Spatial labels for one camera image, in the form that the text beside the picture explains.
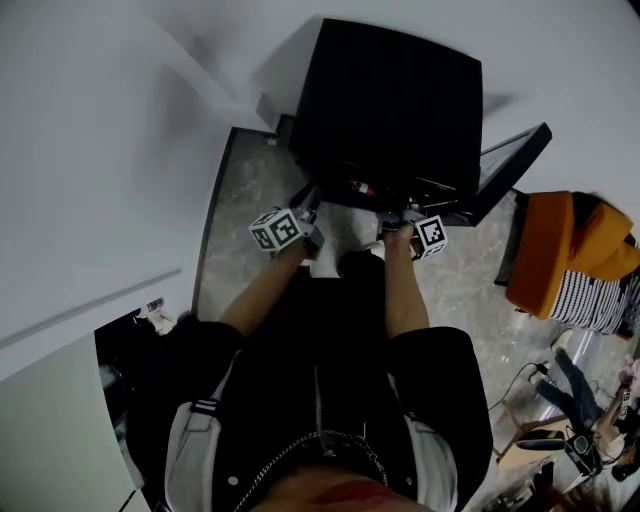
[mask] marble floor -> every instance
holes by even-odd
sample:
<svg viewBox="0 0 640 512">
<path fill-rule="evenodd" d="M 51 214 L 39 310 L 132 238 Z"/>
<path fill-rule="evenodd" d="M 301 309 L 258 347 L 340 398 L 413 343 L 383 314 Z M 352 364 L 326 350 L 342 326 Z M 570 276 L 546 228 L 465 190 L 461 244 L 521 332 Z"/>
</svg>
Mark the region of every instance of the marble floor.
<svg viewBox="0 0 640 512">
<path fill-rule="evenodd" d="M 251 238 L 247 226 L 274 205 L 284 205 L 305 184 L 291 155 L 259 134 L 239 132 L 215 206 L 198 301 L 198 315 L 215 320 L 226 305 L 269 261 Z M 433 325 L 464 329 L 473 340 L 489 405 L 500 400 L 518 370 L 527 362 L 551 359 L 552 338 L 563 330 L 553 321 L 539 321 L 514 310 L 495 286 L 504 253 L 515 193 L 507 195 L 476 228 L 449 227 L 449 244 L 440 254 L 416 262 L 416 274 Z M 323 204 L 318 226 L 326 238 L 314 276 L 336 276 L 338 255 L 375 239 L 377 221 L 372 213 Z M 605 391 L 597 399 L 607 405 L 605 393 L 616 389 L 617 371 L 631 344 L 617 337 L 577 330 L 570 355 L 587 377 Z M 550 417 L 552 411 L 535 396 L 522 373 L 508 403 L 521 422 Z M 552 369 L 560 387 L 565 380 Z M 456 378 L 455 366 L 452 378 Z M 491 412 L 495 447 L 503 449 L 514 427 L 501 407 Z M 473 424 L 469 425 L 472 435 Z M 520 485 L 535 467 L 500 471 L 492 461 L 484 484 L 465 510 L 481 510 L 499 493 Z"/>
</svg>

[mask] black and white striped fabric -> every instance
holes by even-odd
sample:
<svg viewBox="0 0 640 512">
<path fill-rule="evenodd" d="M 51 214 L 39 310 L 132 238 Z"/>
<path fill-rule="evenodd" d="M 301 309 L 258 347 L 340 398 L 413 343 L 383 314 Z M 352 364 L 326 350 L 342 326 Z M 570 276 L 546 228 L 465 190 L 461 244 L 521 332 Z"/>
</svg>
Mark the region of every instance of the black and white striped fabric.
<svg viewBox="0 0 640 512">
<path fill-rule="evenodd" d="M 551 310 L 551 318 L 567 324 L 616 333 L 627 304 L 637 304 L 640 295 L 638 272 L 618 281 L 602 281 L 582 272 L 566 270 Z"/>
</svg>

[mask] black sleeve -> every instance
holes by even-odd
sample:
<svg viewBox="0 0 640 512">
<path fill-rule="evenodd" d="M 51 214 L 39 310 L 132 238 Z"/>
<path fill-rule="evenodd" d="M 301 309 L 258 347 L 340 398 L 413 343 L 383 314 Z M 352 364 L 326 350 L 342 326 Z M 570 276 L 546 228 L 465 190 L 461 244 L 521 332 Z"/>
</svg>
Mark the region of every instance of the black sleeve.
<svg viewBox="0 0 640 512">
<path fill-rule="evenodd" d="M 213 394 L 244 341 L 233 327 L 200 322 L 194 316 L 181 320 L 167 335 L 127 418 L 127 446 L 145 478 L 145 494 L 162 496 L 176 410 L 184 402 Z"/>
<path fill-rule="evenodd" d="M 405 410 L 449 444 L 458 470 L 462 510 L 484 480 L 493 436 L 480 369 L 469 335 L 433 327 L 395 337 L 389 373 Z"/>
</svg>

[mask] person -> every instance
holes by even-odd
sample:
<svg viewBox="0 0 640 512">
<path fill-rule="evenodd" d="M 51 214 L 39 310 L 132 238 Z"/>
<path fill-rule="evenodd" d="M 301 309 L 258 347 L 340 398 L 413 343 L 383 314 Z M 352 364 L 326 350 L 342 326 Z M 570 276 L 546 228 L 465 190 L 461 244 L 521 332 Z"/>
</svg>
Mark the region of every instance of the person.
<svg viewBox="0 0 640 512">
<path fill-rule="evenodd" d="M 167 501 L 176 410 L 224 384 L 206 402 L 221 425 L 210 489 L 180 512 L 462 510 L 491 458 L 487 403 L 469 336 L 430 326 L 413 229 L 384 237 L 384 259 L 344 255 L 340 279 L 311 279 L 295 242 L 218 322 L 180 322 L 129 411 L 145 489 Z M 193 498 L 198 482 L 181 485 Z"/>
<path fill-rule="evenodd" d="M 544 380 L 545 375 L 539 371 L 534 372 L 529 381 L 536 386 L 540 396 L 567 416 L 577 434 L 593 431 L 593 441 L 602 462 L 612 462 L 625 447 L 624 436 L 615 426 L 625 387 L 618 389 L 617 396 L 606 411 L 598 406 L 584 373 L 567 354 L 566 348 L 572 335 L 572 329 L 563 331 L 551 344 L 551 351 L 556 364 L 569 381 L 573 396 Z"/>
</svg>

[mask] forearm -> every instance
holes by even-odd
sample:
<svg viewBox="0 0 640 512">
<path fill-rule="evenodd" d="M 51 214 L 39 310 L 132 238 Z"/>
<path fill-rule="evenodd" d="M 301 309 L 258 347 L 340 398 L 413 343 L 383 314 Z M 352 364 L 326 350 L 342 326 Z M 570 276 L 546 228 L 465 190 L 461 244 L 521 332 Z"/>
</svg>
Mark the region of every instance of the forearm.
<svg viewBox="0 0 640 512">
<path fill-rule="evenodd" d="M 267 319 L 306 256 L 302 241 L 277 254 L 260 275 L 227 307 L 220 322 L 250 337 Z"/>
<path fill-rule="evenodd" d="M 389 339 L 429 327 L 411 261 L 410 240 L 397 233 L 385 238 L 385 317 Z"/>
</svg>

